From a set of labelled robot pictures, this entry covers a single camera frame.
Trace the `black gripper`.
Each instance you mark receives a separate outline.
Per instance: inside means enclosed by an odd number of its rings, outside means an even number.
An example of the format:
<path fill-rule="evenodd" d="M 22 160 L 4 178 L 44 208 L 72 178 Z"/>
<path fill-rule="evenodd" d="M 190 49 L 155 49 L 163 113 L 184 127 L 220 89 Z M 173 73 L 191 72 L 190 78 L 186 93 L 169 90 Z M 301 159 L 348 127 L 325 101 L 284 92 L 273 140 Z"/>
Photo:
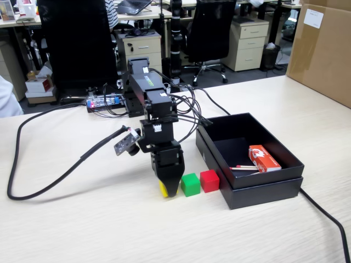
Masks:
<path fill-rule="evenodd" d="M 180 144 L 158 145 L 150 153 L 152 169 L 162 182 L 163 196 L 176 196 L 184 173 L 184 157 Z"/>

